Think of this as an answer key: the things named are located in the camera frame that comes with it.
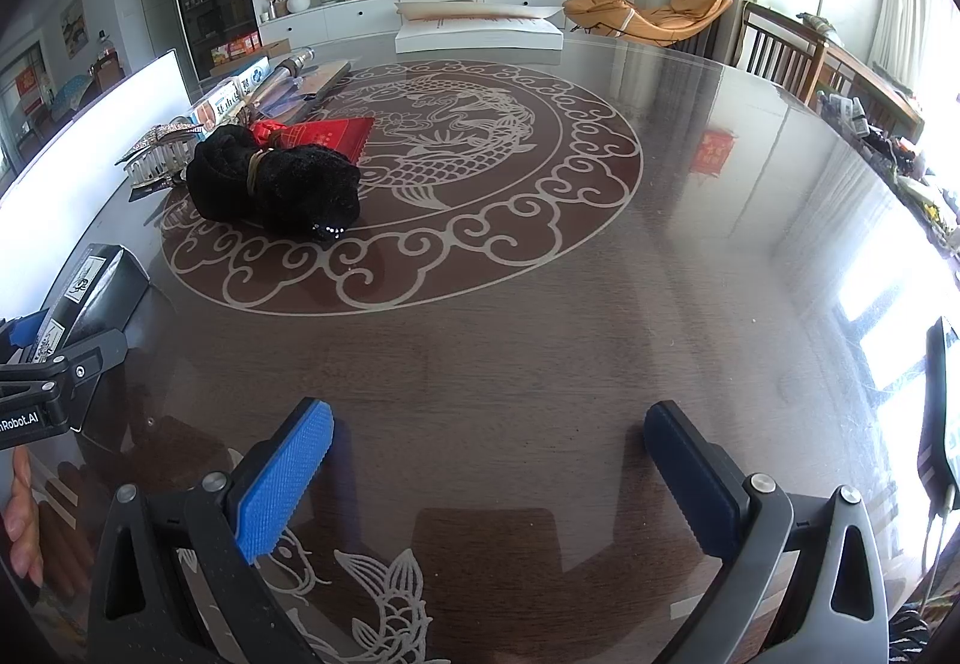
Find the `person's left hand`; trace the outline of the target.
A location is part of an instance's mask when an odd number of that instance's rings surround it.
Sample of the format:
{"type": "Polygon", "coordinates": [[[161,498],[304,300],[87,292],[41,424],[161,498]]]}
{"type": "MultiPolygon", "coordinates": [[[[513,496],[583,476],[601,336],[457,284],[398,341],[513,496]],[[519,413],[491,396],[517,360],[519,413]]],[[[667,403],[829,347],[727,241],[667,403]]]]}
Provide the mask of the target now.
{"type": "Polygon", "coordinates": [[[10,498],[3,510],[3,526],[11,542],[10,561],[14,574],[41,588],[44,560],[39,544],[39,508],[32,498],[31,464],[24,444],[11,451],[10,498]]]}

